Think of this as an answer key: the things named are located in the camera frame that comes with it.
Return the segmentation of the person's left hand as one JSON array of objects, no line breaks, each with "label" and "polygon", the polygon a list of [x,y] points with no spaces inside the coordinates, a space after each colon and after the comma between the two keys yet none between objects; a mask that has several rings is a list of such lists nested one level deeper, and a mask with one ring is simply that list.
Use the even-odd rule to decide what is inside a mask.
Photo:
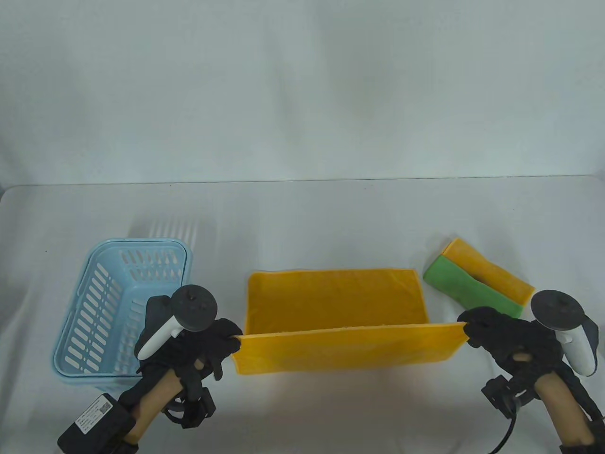
[{"label": "person's left hand", "polygon": [[173,370],[183,387],[185,400],[198,402],[203,393],[203,379],[210,375],[217,381],[223,378],[222,363],[240,350],[242,335],[237,324],[221,318],[203,331],[186,331],[170,338],[139,367],[144,393],[155,387],[168,370]]}]

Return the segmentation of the person's right hand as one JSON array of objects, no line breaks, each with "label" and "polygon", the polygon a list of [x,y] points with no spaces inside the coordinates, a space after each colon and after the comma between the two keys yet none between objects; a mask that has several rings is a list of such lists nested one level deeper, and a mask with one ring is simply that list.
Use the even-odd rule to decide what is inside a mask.
[{"label": "person's right hand", "polygon": [[550,373],[556,373],[568,385],[580,383],[562,360],[562,344],[554,331],[539,322],[513,318],[486,306],[462,312],[458,322],[465,324],[469,346],[489,352],[512,376],[512,390],[527,391]]}]

